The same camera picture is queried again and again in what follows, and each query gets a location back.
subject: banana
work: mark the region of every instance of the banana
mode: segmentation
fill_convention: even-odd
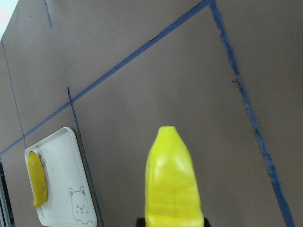
[[[34,207],[41,207],[47,200],[47,185],[42,163],[34,152],[28,154],[27,163],[34,194],[32,204]]]
[[[203,227],[204,218],[191,156],[174,126],[163,126],[145,172],[147,227]]]

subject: plastic tray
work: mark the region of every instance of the plastic tray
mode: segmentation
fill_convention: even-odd
[[[96,213],[74,132],[70,128],[62,128],[27,148],[26,164],[30,151],[40,156],[47,182],[47,201],[37,208],[41,224],[96,227]]]

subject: yellow object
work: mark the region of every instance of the yellow object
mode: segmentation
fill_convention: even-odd
[[[147,227],[203,227],[192,160],[174,126],[163,126],[147,158]]]
[[[33,186],[34,207],[41,207],[47,200],[47,185],[42,163],[38,155],[30,152],[27,157],[30,179]]]

